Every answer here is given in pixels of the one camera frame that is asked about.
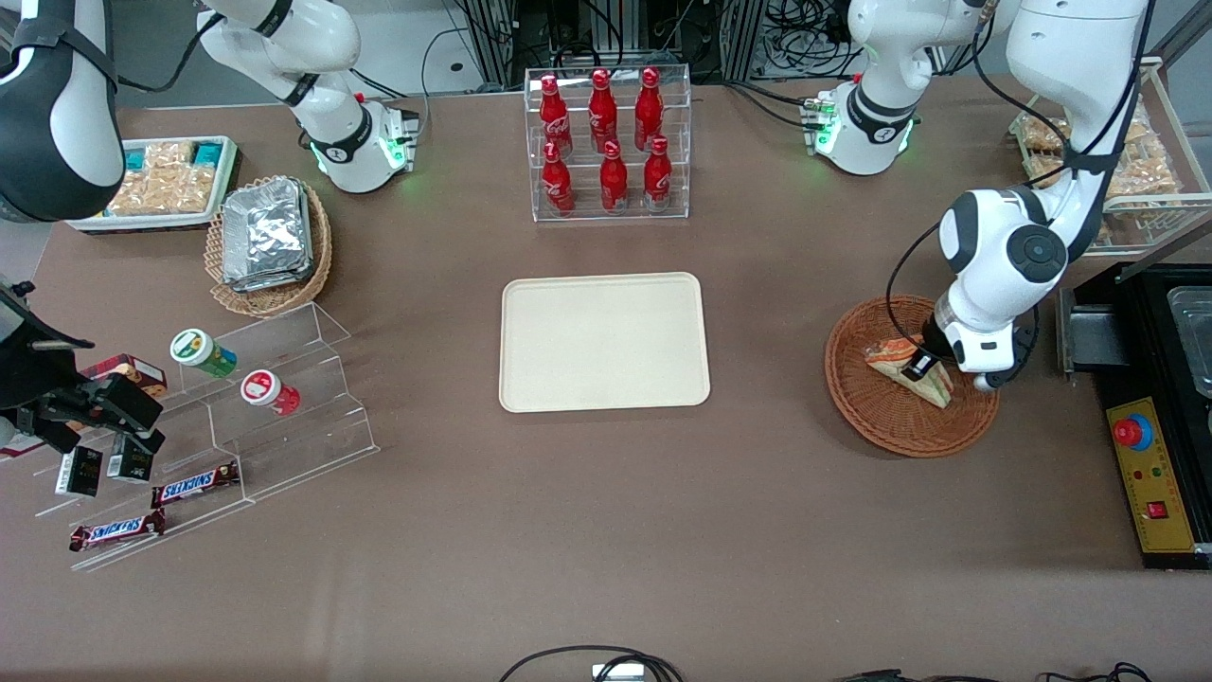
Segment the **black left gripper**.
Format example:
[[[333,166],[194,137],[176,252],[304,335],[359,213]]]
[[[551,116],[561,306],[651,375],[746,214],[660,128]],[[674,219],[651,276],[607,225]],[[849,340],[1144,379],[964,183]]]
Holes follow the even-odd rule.
[[[936,323],[934,316],[928,316],[922,325],[920,344],[924,350],[915,350],[911,359],[901,368],[910,383],[917,383],[928,376],[928,372],[938,363],[938,359],[953,359],[951,342],[945,332]]]

